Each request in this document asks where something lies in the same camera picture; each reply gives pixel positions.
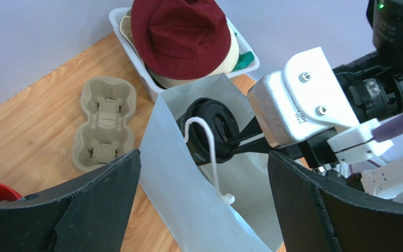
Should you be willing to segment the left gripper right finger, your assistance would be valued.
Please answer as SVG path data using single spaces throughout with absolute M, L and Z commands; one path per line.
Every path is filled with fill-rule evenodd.
M 287 251 L 403 251 L 403 204 L 319 175 L 272 151 L 268 176 Z

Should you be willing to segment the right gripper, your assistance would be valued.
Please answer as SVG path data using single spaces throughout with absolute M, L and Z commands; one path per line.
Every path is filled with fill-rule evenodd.
M 260 135 L 261 133 L 262 129 L 260 128 L 258 119 L 253 117 L 245 128 L 227 143 L 240 143 L 244 140 Z M 339 161 L 327 142 L 328 139 L 336 135 L 337 131 L 334 128 L 330 128 L 303 142 L 283 148 L 281 148 L 281 145 L 272 147 L 266 141 L 253 141 L 233 148 L 229 153 L 231 155 L 242 153 L 269 154 L 272 150 L 278 149 L 278 152 L 293 160 L 305 158 L 308 166 L 313 169 L 317 169 L 324 165 L 336 167 L 339 164 Z

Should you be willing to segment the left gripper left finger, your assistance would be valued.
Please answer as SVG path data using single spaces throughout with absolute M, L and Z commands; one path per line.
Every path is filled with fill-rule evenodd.
M 57 186 L 0 201 L 0 251 L 120 251 L 140 172 L 135 149 Z

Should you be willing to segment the white paper bag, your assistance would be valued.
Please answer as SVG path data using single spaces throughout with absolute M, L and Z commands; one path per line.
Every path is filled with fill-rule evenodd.
M 140 184 L 183 251 L 276 251 L 283 244 L 269 183 L 267 154 L 244 153 L 218 164 L 216 194 L 211 165 L 198 167 L 177 119 L 198 98 L 225 104 L 240 129 L 254 114 L 226 75 L 167 89 L 155 101 L 140 145 Z

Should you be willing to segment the brown translucent coffee cup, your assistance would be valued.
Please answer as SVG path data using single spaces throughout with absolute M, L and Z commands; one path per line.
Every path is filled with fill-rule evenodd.
M 197 166 L 209 164 L 209 144 L 204 128 L 196 122 L 189 125 L 186 146 Z

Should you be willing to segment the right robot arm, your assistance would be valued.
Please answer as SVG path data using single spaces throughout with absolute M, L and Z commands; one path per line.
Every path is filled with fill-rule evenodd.
M 403 135 L 403 1 L 369 1 L 375 51 L 331 68 L 322 48 L 292 56 L 247 93 L 254 117 L 231 155 L 278 150 L 317 173 L 382 156 Z

